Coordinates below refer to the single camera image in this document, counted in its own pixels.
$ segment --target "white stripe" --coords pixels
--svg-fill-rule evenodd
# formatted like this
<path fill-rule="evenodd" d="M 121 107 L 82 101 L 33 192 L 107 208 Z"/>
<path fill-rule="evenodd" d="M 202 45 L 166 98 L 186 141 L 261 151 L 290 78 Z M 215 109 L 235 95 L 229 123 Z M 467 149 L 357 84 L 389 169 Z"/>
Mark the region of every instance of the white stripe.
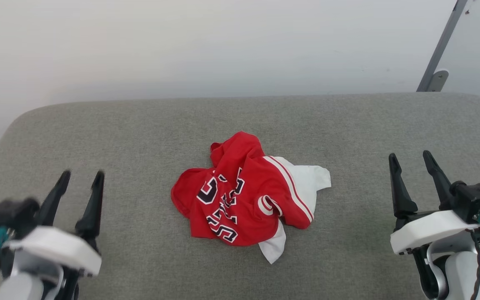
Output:
<path fill-rule="evenodd" d="M 263 202 L 263 198 L 264 196 L 260 197 L 259 198 L 259 209 L 262 213 L 264 213 L 266 216 L 271 216 L 273 215 L 273 209 L 272 210 L 268 210 L 264 204 L 262 203 Z"/>
<path fill-rule="evenodd" d="M 289 172 L 286 173 L 286 171 L 282 168 L 282 166 L 279 165 L 279 163 L 277 163 L 276 161 L 274 161 L 274 160 L 271 159 L 270 157 L 264 156 L 264 159 L 267 160 L 268 162 L 270 162 L 272 165 L 275 166 L 275 168 L 277 168 L 277 169 L 279 170 L 279 172 L 281 173 L 282 177 L 283 177 L 284 180 L 286 181 L 286 184 L 288 184 L 288 190 L 290 191 L 290 195 L 292 196 L 292 200 L 294 201 L 295 205 L 297 205 L 297 207 L 299 207 L 299 208 L 303 211 L 303 213 L 305 213 L 305 215 L 307 216 L 307 218 L 309 219 L 309 221 L 312 222 L 312 218 L 310 217 L 308 208 L 305 207 L 305 206 L 301 203 L 301 201 L 299 201 L 299 199 L 295 196 L 292 178 L 288 175 Z"/>
<path fill-rule="evenodd" d="M 262 198 L 262 202 L 263 202 L 262 204 L 264 205 L 264 207 L 265 207 L 266 209 L 272 210 L 273 207 L 272 207 L 272 205 L 268 202 L 268 199 L 266 199 L 265 196 L 262 196 L 262 197 L 263 197 L 263 198 Z"/>
<path fill-rule="evenodd" d="M 270 196 L 266 195 L 265 196 L 266 199 L 266 203 L 268 203 L 268 199 L 273 203 L 273 207 L 276 207 L 277 210 L 279 211 L 279 216 L 282 216 L 283 215 L 283 211 L 280 209 L 280 206 L 275 202 L 275 200 L 273 200 Z"/>

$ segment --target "couch cushion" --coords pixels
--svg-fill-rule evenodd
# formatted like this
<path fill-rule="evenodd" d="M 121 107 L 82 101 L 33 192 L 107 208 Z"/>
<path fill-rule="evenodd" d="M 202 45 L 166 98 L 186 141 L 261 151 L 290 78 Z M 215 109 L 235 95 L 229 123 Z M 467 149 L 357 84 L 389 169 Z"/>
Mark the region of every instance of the couch cushion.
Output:
<path fill-rule="evenodd" d="M 172 204 L 181 172 L 211 165 L 209 145 L 237 131 L 295 165 L 331 171 L 307 230 L 286 226 L 270 265 L 257 245 L 190 237 Z M 421 152 L 452 181 L 480 182 L 480 97 L 394 93 L 85 102 L 19 117 L 0 141 L 0 200 L 43 199 L 72 178 L 55 225 L 72 230 L 105 171 L 99 277 L 82 299 L 423 299 L 411 256 L 392 253 L 388 154 L 421 210 L 438 207 Z"/>

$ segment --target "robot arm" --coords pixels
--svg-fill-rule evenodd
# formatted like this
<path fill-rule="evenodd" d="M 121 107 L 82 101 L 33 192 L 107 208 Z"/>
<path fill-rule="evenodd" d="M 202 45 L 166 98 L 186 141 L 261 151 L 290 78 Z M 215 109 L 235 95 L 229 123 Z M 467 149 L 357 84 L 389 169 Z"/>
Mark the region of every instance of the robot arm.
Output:
<path fill-rule="evenodd" d="M 389 156 L 397 218 L 392 250 L 414 257 L 427 298 L 480 300 L 480 184 L 451 184 L 430 152 L 424 151 L 423 159 L 440 198 L 439 211 L 418 212 L 398 159 Z"/>
<path fill-rule="evenodd" d="M 75 234 L 53 227 L 70 172 L 65 171 L 40 206 L 34 199 L 0 203 L 0 300 L 77 300 L 78 279 L 96 276 L 103 184 L 99 171 Z"/>

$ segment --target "wire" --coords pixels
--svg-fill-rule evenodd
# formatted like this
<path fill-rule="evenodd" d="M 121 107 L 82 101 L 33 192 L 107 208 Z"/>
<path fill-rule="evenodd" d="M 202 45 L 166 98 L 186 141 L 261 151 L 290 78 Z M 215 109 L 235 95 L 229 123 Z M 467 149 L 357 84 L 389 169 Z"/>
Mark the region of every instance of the wire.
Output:
<path fill-rule="evenodd" d="M 479 246 L 479 242 L 477 241 L 477 238 L 475 238 L 474 231 L 470 230 L 469 232 L 475 243 L 475 250 L 477 251 L 477 279 L 475 280 L 475 284 L 474 284 L 474 293 L 470 297 L 470 300 L 476 300 L 477 295 L 479 293 L 479 288 L 480 288 L 480 246 Z"/>

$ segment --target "jersey lettering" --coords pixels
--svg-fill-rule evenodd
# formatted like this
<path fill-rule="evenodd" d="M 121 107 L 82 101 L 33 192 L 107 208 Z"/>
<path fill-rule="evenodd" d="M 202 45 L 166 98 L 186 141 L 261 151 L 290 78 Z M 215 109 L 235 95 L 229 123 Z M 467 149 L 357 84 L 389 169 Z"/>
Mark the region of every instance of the jersey lettering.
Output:
<path fill-rule="evenodd" d="M 220 197 L 220 207 L 216 209 L 210 216 L 206 217 L 206 220 L 211 228 L 211 230 L 216 234 L 217 237 L 221 237 L 223 240 L 232 243 L 235 241 L 236 237 L 238 237 L 238 233 L 223 224 L 220 224 L 221 216 L 225 216 L 225 218 L 231 220 L 234 224 L 238 224 L 238 218 L 236 216 L 232 216 L 230 214 L 229 208 L 232 205 L 236 205 L 236 196 L 240 195 L 242 189 L 244 188 L 245 181 L 240 178 L 240 173 L 242 172 L 242 168 L 238 168 L 238 175 L 236 177 L 236 188 L 229 192 L 229 197 L 227 194 L 223 194 Z M 221 174 L 218 175 L 218 180 L 221 182 L 227 182 L 227 179 Z M 218 183 L 216 177 L 212 177 L 209 182 L 206 182 L 205 185 L 201 188 L 199 193 L 197 194 L 198 199 L 205 203 L 206 205 L 211 204 L 214 202 L 218 192 Z"/>
<path fill-rule="evenodd" d="M 216 198 L 218 192 L 217 187 L 218 183 L 216 182 L 216 177 L 212 177 L 212 179 L 201 188 L 200 192 L 198 192 L 198 199 L 206 205 L 214 202 L 214 198 Z"/>

